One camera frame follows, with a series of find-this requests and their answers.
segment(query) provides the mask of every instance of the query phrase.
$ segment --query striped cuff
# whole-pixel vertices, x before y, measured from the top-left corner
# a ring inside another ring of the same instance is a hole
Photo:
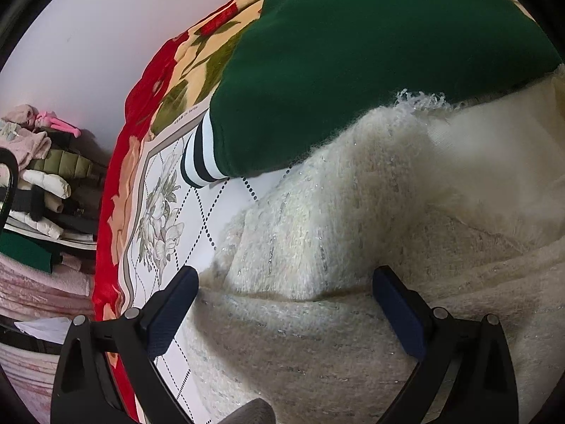
[[[190,131],[180,164],[183,179],[193,188],[202,188],[227,178],[216,165],[214,157],[214,132],[210,110],[196,128]]]

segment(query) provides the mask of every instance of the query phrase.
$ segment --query silver screw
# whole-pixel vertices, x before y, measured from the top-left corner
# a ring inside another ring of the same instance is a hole
[[[447,319],[447,316],[449,316],[449,313],[447,312],[446,309],[444,309],[442,307],[436,307],[433,310],[433,316],[436,319]]]
[[[85,323],[87,321],[87,318],[84,317],[82,314],[80,316],[75,317],[72,322],[74,325],[77,325],[77,327],[79,325],[82,325],[83,323]]]
[[[498,325],[498,322],[500,322],[500,320],[498,320],[498,317],[496,317],[494,314],[489,314],[487,316],[487,322],[491,325]]]
[[[135,319],[139,316],[140,310],[136,307],[130,307],[125,313],[124,316],[126,319]]]

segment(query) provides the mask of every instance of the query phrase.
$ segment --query white fuzzy sweater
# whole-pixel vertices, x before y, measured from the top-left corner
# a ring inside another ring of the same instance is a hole
[[[368,294],[372,270],[389,264],[430,306],[500,316],[527,422],[565,365],[565,202],[533,208],[555,192],[550,179],[565,175],[565,138],[547,145],[548,134],[565,135],[560,81],[558,72],[466,110],[405,95],[315,150],[236,216],[183,325],[212,416],[262,397],[282,424],[377,421],[414,366]],[[495,148],[474,142],[489,125],[477,117],[504,115],[505,100],[522,101],[522,114],[505,116],[530,129],[518,134],[551,171],[511,164],[518,137],[499,133]],[[474,117],[476,126],[461,124]],[[477,158],[491,164],[477,166]],[[473,171],[505,175],[499,188],[519,195],[500,204],[495,184],[468,183]]]

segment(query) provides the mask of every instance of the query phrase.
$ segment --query black curved handle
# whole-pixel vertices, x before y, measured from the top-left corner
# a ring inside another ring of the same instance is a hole
[[[2,201],[2,209],[0,210],[0,234],[2,234],[2,230],[4,230],[4,225],[8,219],[8,214],[12,208],[13,195],[16,193],[20,171],[18,170],[18,161],[16,161],[16,157],[10,150],[6,150],[5,148],[0,148],[0,164],[5,165],[10,174],[8,187],[6,189],[6,196],[4,201]]]

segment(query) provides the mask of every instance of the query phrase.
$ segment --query floral blanket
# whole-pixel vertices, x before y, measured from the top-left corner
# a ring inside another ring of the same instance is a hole
[[[180,182],[180,157],[190,132],[263,0],[232,0],[167,41],[125,102],[125,124],[108,167],[98,235],[93,302],[97,320],[142,307],[182,265],[204,270],[216,238],[237,212],[257,201],[291,170],[220,181],[196,190]],[[156,366],[196,424],[210,424],[181,338]],[[109,354],[128,413],[145,417],[119,357]]]

